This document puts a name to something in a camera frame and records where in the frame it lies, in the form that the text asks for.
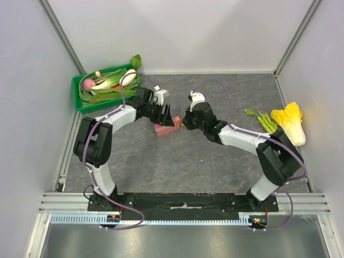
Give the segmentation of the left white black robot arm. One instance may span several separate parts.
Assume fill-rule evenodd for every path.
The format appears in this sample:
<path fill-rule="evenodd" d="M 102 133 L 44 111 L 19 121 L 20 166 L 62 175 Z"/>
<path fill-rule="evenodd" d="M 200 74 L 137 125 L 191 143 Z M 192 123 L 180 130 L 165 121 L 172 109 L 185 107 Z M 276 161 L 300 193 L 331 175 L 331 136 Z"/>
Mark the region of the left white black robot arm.
<path fill-rule="evenodd" d="M 154 90 L 139 87 L 136 94 L 115 110 L 98 118 L 82 119 L 73 152 L 87 168 L 92 180 L 89 204 L 101 211 L 113 211 L 116 207 L 138 212 L 119 203 L 117 187 L 111 178 L 108 160 L 112 151 L 112 135 L 123 126 L 142 117 L 153 124 L 175 126 L 170 105 L 164 103 L 169 92 L 155 87 Z"/>

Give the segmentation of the pink express box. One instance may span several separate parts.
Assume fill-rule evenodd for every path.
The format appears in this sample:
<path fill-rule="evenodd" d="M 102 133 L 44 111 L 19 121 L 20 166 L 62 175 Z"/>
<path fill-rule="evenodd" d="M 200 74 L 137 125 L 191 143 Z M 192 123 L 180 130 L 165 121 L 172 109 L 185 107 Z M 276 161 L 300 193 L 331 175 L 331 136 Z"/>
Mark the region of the pink express box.
<path fill-rule="evenodd" d="M 165 134 L 171 133 L 176 131 L 182 127 L 182 121 L 179 116 L 173 118 L 174 126 L 162 126 L 162 125 L 154 125 L 155 134 L 157 137 L 163 136 Z"/>

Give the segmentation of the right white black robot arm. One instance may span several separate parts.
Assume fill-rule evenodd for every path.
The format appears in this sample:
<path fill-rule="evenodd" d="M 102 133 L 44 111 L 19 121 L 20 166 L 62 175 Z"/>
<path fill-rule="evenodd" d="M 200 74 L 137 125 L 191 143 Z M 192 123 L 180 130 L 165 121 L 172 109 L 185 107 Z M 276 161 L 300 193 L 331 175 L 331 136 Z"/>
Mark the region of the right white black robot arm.
<path fill-rule="evenodd" d="M 263 175 L 246 193 L 246 205 L 251 211 L 261 210 L 272 193 L 293 179 L 299 169 L 305 169 L 303 158 L 280 129 L 273 134 L 244 130 L 217 119 L 208 102 L 188 107 L 183 123 L 188 130 L 202 131 L 210 142 L 257 156 Z"/>

